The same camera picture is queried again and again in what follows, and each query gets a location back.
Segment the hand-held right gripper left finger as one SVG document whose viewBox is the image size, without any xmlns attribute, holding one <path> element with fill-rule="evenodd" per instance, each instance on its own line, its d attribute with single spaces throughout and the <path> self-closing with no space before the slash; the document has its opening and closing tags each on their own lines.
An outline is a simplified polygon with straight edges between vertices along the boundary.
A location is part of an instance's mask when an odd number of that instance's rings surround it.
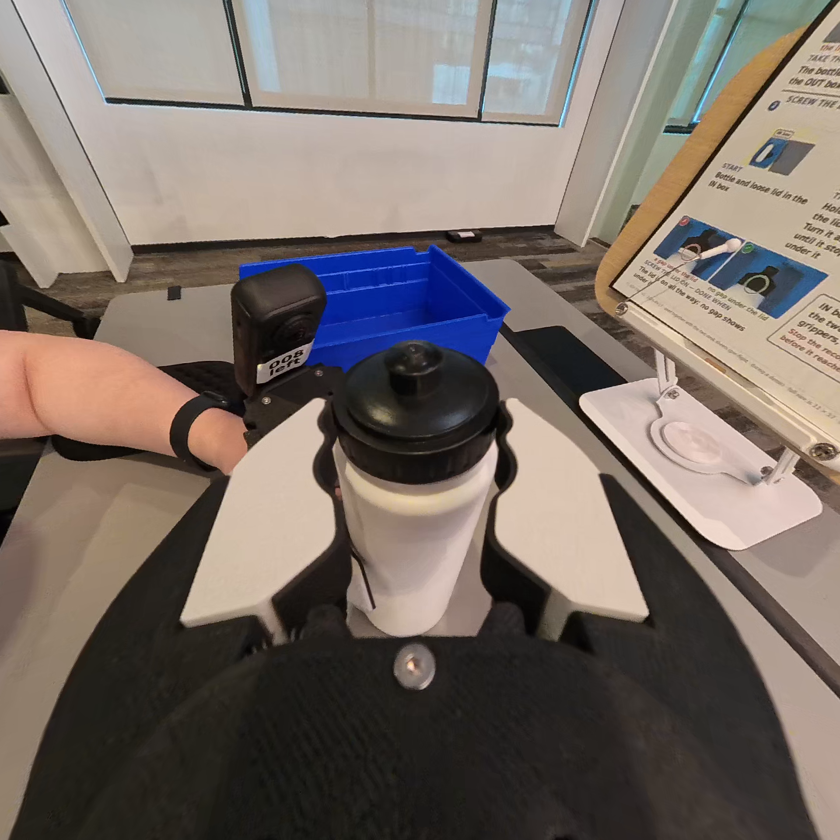
<svg viewBox="0 0 840 840">
<path fill-rule="evenodd" d="M 335 494 L 330 405 L 312 399 L 231 473 L 186 597 L 181 624 L 254 617 L 273 644 L 310 611 L 347 611 L 350 539 Z"/>
</svg>

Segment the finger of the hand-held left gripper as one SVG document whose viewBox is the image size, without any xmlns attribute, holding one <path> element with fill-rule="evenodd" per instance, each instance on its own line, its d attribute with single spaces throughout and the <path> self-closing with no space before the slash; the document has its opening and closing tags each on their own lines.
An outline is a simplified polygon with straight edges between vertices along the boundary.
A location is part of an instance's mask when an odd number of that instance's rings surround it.
<svg viewBox="0 0 840 840">
<path fill-rule="evenodd" d="M 348 587 L 347 599 L 357 610 L 369 615 L 376 607 L 375 594 L 366 563 L 356 554 L 350 556 L 351 581 Z"/>
</svg>

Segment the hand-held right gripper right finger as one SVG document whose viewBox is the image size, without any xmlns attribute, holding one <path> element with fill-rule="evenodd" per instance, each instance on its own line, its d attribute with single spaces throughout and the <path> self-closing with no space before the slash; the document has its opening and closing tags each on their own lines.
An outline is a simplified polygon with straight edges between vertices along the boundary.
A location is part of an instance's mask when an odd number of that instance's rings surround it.
<svg viewBox="0 0 840 840">
<path fill-rule="evenodd" d="M 482 584 L 524 632 L 558 640 L 574 613 L 643 623 L 649 608 L 605 489 L 570 437 L 516 398 L 500 404 L 497 494 Z"/>
</svg>

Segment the white plastic bottle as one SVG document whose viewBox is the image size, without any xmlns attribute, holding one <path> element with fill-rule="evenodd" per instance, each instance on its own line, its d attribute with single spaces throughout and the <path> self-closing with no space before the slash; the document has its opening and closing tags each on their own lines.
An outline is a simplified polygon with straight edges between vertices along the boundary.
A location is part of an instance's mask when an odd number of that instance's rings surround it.
<svg viewBox="0 0 840 840">
<path fill-rule="evenodd" d="M 444 616 L 495 479 L 497 444 L 459 476 L 426 485 L 374 478 L 339 443 L 338 471 L 351 553 L 367 566 L 376 607 L 367 615 L 384 634 L 425 634 Z"/>
</svg>

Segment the blue plastic bin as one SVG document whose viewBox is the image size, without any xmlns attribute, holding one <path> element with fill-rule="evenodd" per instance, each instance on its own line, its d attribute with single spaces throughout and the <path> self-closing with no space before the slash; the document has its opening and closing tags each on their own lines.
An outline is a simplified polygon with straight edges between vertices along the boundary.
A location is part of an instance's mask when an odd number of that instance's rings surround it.
<svg viewBox="0 0 840 840">
<path fill-rule="evenodd" d="M 254 277 L 303 266 L 321 281 L 326 304 L 308 365 L 348 371 L 370 355 L 425 340 L 485 363 L 510 308 L 437 246 L 278 259 L 245 264 L 233 291 Z"/>
</svg>

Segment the black bottle lid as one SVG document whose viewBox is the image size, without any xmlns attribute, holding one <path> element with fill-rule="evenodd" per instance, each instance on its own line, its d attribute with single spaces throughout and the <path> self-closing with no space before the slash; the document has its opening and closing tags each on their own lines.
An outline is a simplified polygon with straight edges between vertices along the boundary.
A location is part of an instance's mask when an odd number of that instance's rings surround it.
<svg viewBox="0 0 840 840">
<path fill-rule="evenodd" d="M 499 404 L 485 365 L 410 339 L 351 367 L 331 411 L 353 466 L 379 480 L 424 486 L 478 465 L 495 440 Z"/>
</svg>

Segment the person's left forearm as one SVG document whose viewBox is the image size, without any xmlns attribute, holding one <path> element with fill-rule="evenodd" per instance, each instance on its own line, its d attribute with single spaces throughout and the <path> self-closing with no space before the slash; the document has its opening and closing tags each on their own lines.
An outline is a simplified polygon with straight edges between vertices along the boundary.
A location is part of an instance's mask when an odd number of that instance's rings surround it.
<svg viewBox="0 0 840 840">
<path fill-rule="evenodd" d="M 1 331 L 2 439 L 57 434 L 172 455 L 172 421 L 195 396 L 109 344 Z"/>
</svg>

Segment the person's left hand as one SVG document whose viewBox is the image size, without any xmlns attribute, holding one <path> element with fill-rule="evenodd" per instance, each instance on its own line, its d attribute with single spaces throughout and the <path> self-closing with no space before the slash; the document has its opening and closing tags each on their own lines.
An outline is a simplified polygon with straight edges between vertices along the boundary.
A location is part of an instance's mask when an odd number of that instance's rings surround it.
<svg viewBox="0 0 840 840">
<path fill-rule="evenodd" d="M 187 439 L 191 454 L 229 476 L 248 452 L 243 419 L 220 408 L 209 408 L 193 422 Z"/>
</svg>

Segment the black mesh wrist rest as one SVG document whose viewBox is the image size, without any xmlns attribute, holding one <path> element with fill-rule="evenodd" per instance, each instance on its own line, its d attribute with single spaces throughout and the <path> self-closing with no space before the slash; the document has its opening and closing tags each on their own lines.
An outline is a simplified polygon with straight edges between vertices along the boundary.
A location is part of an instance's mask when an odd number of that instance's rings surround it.
<svg viewBox="0 0 840 840">
<path fill-rule="evenodd" d="M 197 361 L 165 365 L 160 367 L 160 370 L 199 395 L 215 394 L 223 403 L 222 408 L 229 413 L 238 417 L 245 415 L 245 395 L 236 382 L 232 363 L 217 360 Z M 90 444 L 60 435 L 52 435 L 49 441 L 58 455 L 78 463 L 145 454 L 144 449 Z"/>
</svg>

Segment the black wrist band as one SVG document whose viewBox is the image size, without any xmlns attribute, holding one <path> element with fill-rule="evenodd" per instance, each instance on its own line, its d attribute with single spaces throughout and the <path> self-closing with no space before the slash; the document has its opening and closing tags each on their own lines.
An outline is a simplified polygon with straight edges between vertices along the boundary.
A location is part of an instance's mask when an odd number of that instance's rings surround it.
<svg viewBox="0 0 840 840">
<path fill-rule="evenodd" d="M 188 439 L 198 417 L 209 410 L 227 411 L 229 407 L 230 401 L 226 397 L 211 391 L 200 392 L 191 400 L 185 402 L 175 413 L 170 426 L 170 447 L 174 457 L 201 471 L 215 471 L 216 467 L 194 456 L 188 444 Z"/>
</svg>

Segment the black rectangular table pad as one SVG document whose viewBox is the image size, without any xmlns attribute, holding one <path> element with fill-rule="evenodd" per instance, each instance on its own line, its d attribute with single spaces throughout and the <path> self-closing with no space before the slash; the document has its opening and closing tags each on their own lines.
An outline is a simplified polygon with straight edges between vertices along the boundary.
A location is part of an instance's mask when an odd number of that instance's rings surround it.
<svg viewBox="0 0 840 840">
<path fill-rule="evenodd" d="M 516 335 L 542 366 L 577 397 L 627 383 L 625 377 L 564 327 L 522 330 Z"/>
</svg>

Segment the instruction board on white stand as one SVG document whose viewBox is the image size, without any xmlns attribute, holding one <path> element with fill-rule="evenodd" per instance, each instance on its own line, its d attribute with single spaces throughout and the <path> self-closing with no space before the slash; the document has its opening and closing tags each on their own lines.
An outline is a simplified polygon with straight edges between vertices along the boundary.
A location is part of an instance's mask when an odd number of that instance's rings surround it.
<svg viewBox="0 0 840 840">
<path fill-rule="evenodd" d="M 823 434 L 613 282 L 814 22 L 780 38 L 729 82 L 619 234 L 595 281 L 602 308 L 654 346 L 656 374 L 586 393 L 581 410 L 693 529 L 726 550 L 749 549 L 822 513 L 795 467 L 809 460 L 838 481 L 838 436 Z"/>
</svg>

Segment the printed instruction sheet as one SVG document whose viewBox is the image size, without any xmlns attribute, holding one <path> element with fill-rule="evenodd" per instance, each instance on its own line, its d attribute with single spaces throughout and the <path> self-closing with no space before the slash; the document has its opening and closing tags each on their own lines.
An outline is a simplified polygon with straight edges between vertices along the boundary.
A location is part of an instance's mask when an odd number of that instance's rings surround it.
<svg viewBox="0 0 840 840">
<path fill-rule="evenodd" d="M 830 437 L 839 419 L 838 3 L 612 287 Z"/>
</svg>

